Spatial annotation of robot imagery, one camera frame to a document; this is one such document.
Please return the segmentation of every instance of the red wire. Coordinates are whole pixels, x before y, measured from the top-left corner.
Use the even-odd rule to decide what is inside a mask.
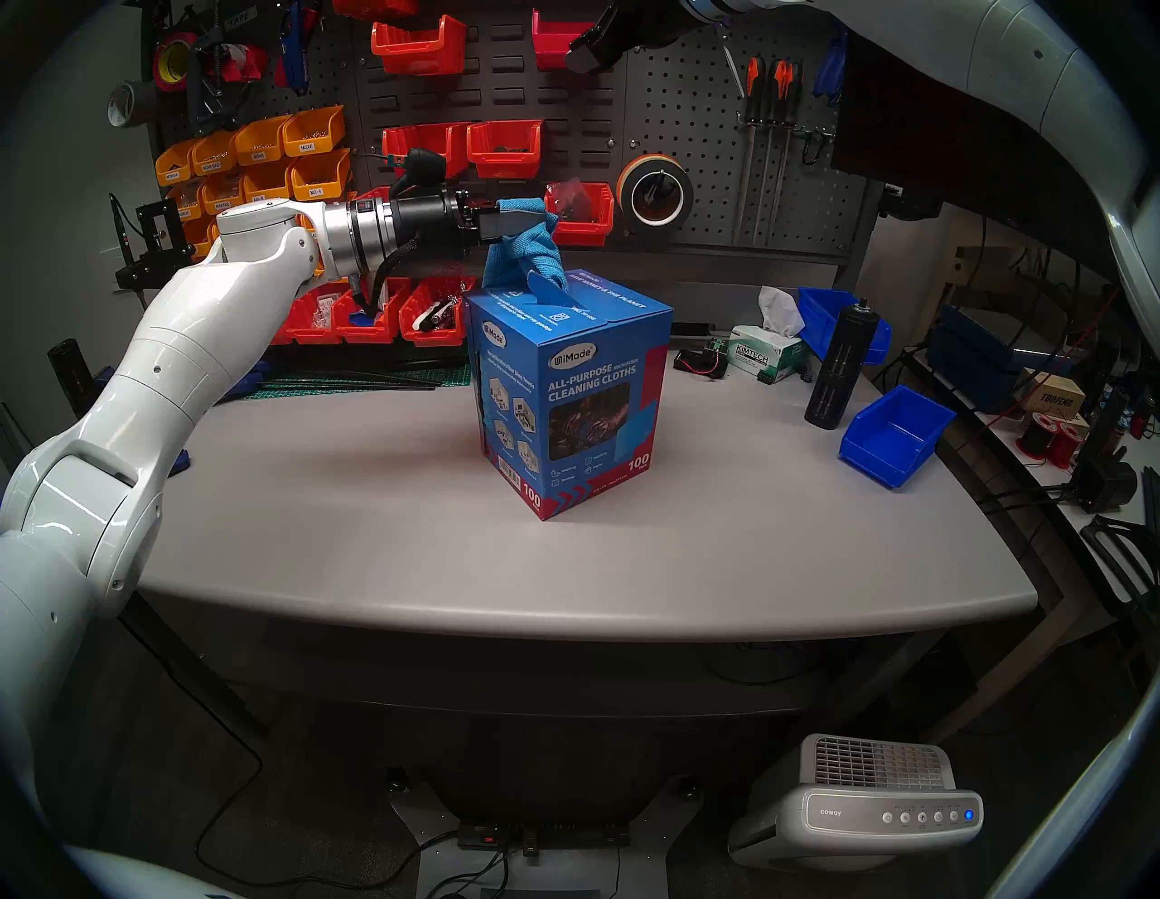
[[[1092,324],[1088,325],[1087,331],[1085,331],[1082,334],[1080,334],[1080,339],[1076,340],[1072,345],[1072,348],[1067,350],[1067,353],[1064,355],[1064,357],[1061,360],[1059,360],[1059,363],[1056,364],[1054,368],[1058,369],[1059,364],[1063,364],[1064,362],[1067,362],[1068,357],[1076,349],[1079,349],[1080,343],[1082,343],[1087,339],[1088,334],[1090,334],[1093,331],[1095,331],[1095,326],[1100,324],[1100,319],[1103,318],[1103,313],[1107,312],[1111,307],[1112,302],[1115,302],[1116,297],[1118,297],[1118,296],[1119,296],[1119,288],[1117,287],[1114,291],[1111,291],[1111,296],[1108,297],[1108,302],[1103,304],[1103,309],[1101,309],[1100,312],[1099,312],[1099,314],[1096,314],[1096,317],[1094,319],[1092,319]],[[1036,382],[1035,386],[1031,387],[1031,390],[1029,391],[1029,393],[1035,393],[1035,391],[1037,389],[1042,387],[1043,383],[1047,378],[1050,378],[1050,377],[1051,377],[1051,372],[1050,371],[1045,371],[1043,374],[1043,380]],[[995,415],[991,421],[988,421],[986,423],[986,426],[985,426],[984,429],[989,428],[992,425],[994,425],[996,421],[999,421],[999,419],[1009,415],[1010,413],[1013,413],[1017,408],[1018,408],[1018,400],[1015,400],[1015,404],[1010,408],[1008,408],[1006,412],[1000,412],[998,415]]]

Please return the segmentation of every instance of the white wall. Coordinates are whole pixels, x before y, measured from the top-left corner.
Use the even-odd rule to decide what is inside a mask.
[[[0,129],[0,396],[36,443],[73,421],[48,349],[77,338],[94,372],[116,365],[142,314],[136,296],[116,292],[123,263],[107,195],[131,213],[159,194],[146,132],[106,118],[114,85],[140,74],[139,22],[119,3],[96,12]]]

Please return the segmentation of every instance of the screwdriver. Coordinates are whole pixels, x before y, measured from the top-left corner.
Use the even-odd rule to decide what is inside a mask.
[[[766,162],[761,167],[761,190],[757,191],[757,215],[753,223],[753,233],[749,235],[749,246],[757,244],[757,224],[761,222],[761,204],[766,198],[766,181],[769,179],[769,157],[774,150],[774,103],[777,100],[777,72],[778,63],[773,63],[766,73],[766,87],[761,103],[761,123],[766,126]]]
[[[793,63],[778,59],[774,70],[774,81],[777,84],[777,97],[774,100],[773,119],[785,132],[782,146],[782,158],[777,160],[777,175],[774,180],[774,202],[769,209],[769,227],[766,229],[766,246],[769,235],[774,233],[774,222],[777,219],[777,206],[782,202],[782,184],[785,182],[785,161],[790,155],[790,138],[793,137],[793,124],[797,117],[798,101],[802,100],[802,60]]]
[[[745,79],[745,113],[738,116],[745,125],[745,162],[741,180],[737,186],[737,210],[733,212],[733,242],[741,239],[741,223],[745,220],[745,201],[749,194],[749,174],[753,171],[753,140],[761,124],[761,90],[766,81],[766,61],[760,56],[749,57]]]

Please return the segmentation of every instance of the wire spool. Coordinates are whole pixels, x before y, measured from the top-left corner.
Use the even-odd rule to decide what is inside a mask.
[[[157,45],[153,53],[153,81],[167,94],[186,89],[189,73],[189,55],[194,52],[197,35],[191,31],[174,31]]]
[[[1072,457],[1075,455],[1075,450],[1080,448],[1082,441],[1083,438],[1075,428],[1066,421],[1059,422],[1059,432],[1051,438],[1051,443],[1047,447],[1047,462],[1057,469],[1067,471],[1071,469]]]
[[[1015,445],[1024,456],[1030,456],[1036,462],[1043,462],[1047,456],[1047,447],[1058,433],[1059,422],[1047,418],[1042,412],[1035,412],[1031,414],[1031,422],[1023,432],[1023,436],[1015,440]]]
[[[616,202],[633,233],[667,237],[693,212],[693,181],[676,160],[650,153],[621,172]]]

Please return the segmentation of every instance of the cleaning cloth box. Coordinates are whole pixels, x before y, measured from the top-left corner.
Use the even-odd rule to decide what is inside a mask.
[[[467,295],[467,334],[483,451],[546,520],[648,469],[673,310],[582,269],[529,280]]]

